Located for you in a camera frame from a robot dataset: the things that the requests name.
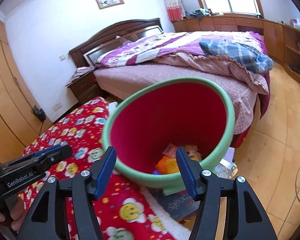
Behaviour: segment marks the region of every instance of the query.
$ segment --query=green trash bin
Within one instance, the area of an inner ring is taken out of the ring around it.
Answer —
[[[103,129],[103,148],[116,148],[119,173],[169,195],[185,189],[180,173],[152,174],[168,144],[197,145],[200,165],[213,171],[230,146],[234,122],[233,104],[220,86],[202,78],[177,78],[120,103]]]

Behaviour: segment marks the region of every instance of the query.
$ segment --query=metal screw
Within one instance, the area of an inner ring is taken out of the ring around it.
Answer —
[[[202,174],[204,175],[204,176],[210,176],[211,175],[211,171],[208,171],[208,170],[204,170],[204,171],[202,171]]]
[[[83,176],[83,177],[87,177],[87,176],[89,176],[89,174],[90,174],[90,171],[81,171],[81,176]]]
[[[56,178],[53,176],[48,178],[48,183],[54,183],[55,181],[56,181]]]
[[[242,176],[237,177],[237,180],[241,183],[244,183],[246,181],[245,177]]]

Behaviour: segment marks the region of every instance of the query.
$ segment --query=human hand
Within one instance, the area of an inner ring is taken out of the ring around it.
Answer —
[[[14,205],[13,209],[10,212],[10,216],[11,218],[14,220],[11,223],[11,228],[14,231],[19,231],[22,225],[23,220],[26,217],[26,210],[25,210],[25,206],[23,203],[23,200],[20,197],[17,197],[17,202]],[[0,222],[4,222],[5,221],[5,217],[4,215],[2,215],[0,213]]]

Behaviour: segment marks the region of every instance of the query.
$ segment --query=purple floral blanket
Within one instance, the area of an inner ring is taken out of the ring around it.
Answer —
[[[263,38],[254,32],[162,33],[142,38],[127,46],[107,52],[100,56],[96,63],[98,63],[100,67],[115,68],[140,64],[162,56],[185,51],[193,56],[205,56],[199,46],[199,41],[202,39],[243,43],[267,55]],[[263,95],[259,94],[261,116],[263,116],[270,101],[270,78],[268,72],[261,75],[266,79],[268,85],[268,93]]]

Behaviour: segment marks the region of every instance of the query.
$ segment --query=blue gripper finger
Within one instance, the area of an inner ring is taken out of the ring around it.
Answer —
[[[177,149],[176,159],[186,190],[196,201],[198,195],[202,193],[202,189],[200,190],[202,187],[200,178],[202,167],[199,162],[190,159],[184,147]]]
[[[41,156],[41,155],[43,155],[43,154],[46,154],[47,152],[53,151],[53,150],[55,150],[55,149],[57,149],[57,148],[60,148],[60,147],[61,147],[61,145],[51,146],[51,147],[49,147],[49,148],[47,148],[47,149],[44,149],[44,150],[42,150],[42,151],[39,151],[39,152],[34,153],[34,157]]]
[[[101,160],[95,161],[90,168],[92,179],[96,180],[95,200],[98,200],[106,191],[111,173],[117,161],[117,151],[109,146]]]

